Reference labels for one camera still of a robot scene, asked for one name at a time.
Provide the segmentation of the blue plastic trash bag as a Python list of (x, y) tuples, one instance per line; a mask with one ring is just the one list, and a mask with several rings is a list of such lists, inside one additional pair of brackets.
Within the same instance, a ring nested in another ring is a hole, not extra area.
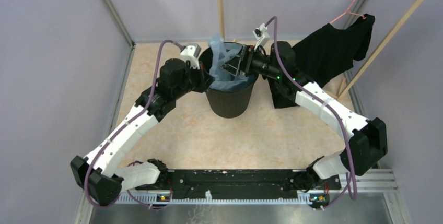
[(255, 77), (244, 75), (234, 77), (226, 70), (222, 69), (222, 65), (233, 59), (241, 48), (241, 44), (225, 42), (219, 33), (211, 37), (208, 42), (212, 50), (210, 57), (212, 64), (209, 74), (214, 77), (214, 82), (210, 85), (211, 89), (225, 92), (234, 92), (240, 88), (244, 88), (253, 84)]

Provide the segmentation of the black trash bin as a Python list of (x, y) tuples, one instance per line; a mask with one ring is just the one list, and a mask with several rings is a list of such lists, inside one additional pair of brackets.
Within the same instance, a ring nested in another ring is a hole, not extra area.
[(227, 119), (238, 117), (247, 109), (258, 75), (234, 77), (225, 70), (217, 68), (213, 62), (221, 63), (224, 57), (222, 49), (227, 53), (237, 54), (241, 47), (240, 43), (234, 42), (225, 42), (224, 46), (211, 43), (199, 57), (204, 70), (214, 77), (214, 82), (206, 91), (210, 107), (215, 114)]

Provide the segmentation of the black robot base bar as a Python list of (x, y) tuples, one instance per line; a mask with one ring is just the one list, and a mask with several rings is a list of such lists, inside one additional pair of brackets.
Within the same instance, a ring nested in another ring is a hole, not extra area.
[(334, 175), (316, 179), (305, 170), (170, 170), (161, 173), (155, 184), (138, 186), (138, 191), (166, 191), (172, 199), (203, 199), (210, 192), (213, 199), (295, 199), (302, 193), (340, 190)]

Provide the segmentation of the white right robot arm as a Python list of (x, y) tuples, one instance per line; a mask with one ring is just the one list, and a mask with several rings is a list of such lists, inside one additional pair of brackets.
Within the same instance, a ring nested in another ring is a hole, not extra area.
[(316, 82), (303, 72), (294, 69), (290, 73), (283, 57), (292, 60), (292, 49), (286, 53), (279, 50), (282, 41), (273, 45), (271, 55), (264, 55), (252, 45), (243, 45), (241, 50), (221, 68), (233, 76), (260, 74), (275, 82), (278, 93), (296, 105), (303, 107), (343, 137), (345, 149), (315, 160), (308, 167), (306, 181), (312, 188), (321, 188), (328, 178), (350, 173), (362, 176), (387, 152), (387, 127), (376, 117), (369, 120), (329, 96)]

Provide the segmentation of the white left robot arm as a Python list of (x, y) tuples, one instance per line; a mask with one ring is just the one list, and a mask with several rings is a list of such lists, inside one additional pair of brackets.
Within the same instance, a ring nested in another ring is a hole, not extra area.
[(171, 112), (189, 92), (205, 92), (213, 78), (201, 61), (172, 58), (160, 68), (155, 85), (143, 91), (126, 118), (94, 150), (70, 163), (75, 181), (94, 206), (112, 205), (120, 193), (142, 185), (161, 189), (167, 184), (167, 167), (158, 159), (135, 166), (119, 164), (134, 145)]

